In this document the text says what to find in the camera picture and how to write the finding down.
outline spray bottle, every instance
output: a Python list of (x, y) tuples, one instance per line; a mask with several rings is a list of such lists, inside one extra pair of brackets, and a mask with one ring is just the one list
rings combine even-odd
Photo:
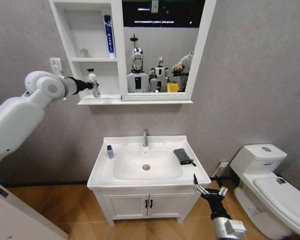
[(97, 76), (94, 72), (94, 69), (89, 68), (89, 69), (87, 69), (87, 71), (89, 72), (89, 74), (88, 74), (89, 82), (93, 84), (92, 94), (95, 98), (100, 98), (101, 93), (99, 91), (99, 83), (97, 83)]

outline mirror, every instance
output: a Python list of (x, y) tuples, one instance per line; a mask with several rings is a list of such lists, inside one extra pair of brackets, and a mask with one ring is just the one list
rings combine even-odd
[(204, 4), (122, 0), (128, 93), (185, 92)]

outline small purple bottle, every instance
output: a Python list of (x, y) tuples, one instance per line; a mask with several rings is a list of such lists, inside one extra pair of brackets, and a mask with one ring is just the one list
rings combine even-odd
[(106, 146), (106, 151), (108, 152), (108, 158), (113, 159), (115, 157), (114, 150), (111, 145)]

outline white robotic arm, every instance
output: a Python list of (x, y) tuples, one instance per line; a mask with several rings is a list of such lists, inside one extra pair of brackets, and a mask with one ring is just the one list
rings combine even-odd
[(246, 228), (242, 221), (232, 220), (231, 216), (222, 204), (226, 197), (228, 188), (224, 187), (217, 178), (219, 189), (203, 188), (198, 184), (196, 175), (193, 174), (193, 188), (205, 200), (208, 201), (211, 215), (210, 218), (214, 224), (214, 233), (218, 240), (240, 240), (246, 233)]
[(69, 94), (94, 88), (93, 83), (33, 71), (24, 80), (26, 92), (0, 105), (0, 161), (17, 150), (44, 118), (44, 108)]

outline sink basin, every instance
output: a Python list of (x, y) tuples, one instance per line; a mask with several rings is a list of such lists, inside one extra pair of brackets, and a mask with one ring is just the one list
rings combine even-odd
[(182, 176), (182, 169), (175, 157), (168, 150), (120, 151), (116, 154), (113, 175), (121, 180), (177, 179)]
[[(148, 142), (149, 146), (143, 147), (142, 136), (105, 137), (87, 186), (189, 186), (194, 174), (199, 184), (211, 182), (186, 136), (149, 136)], [(107, 145), (112, 146), (113, 159), (108, 158)], [(180, 165), (174, 150), (181, 148), (196, 166)]]

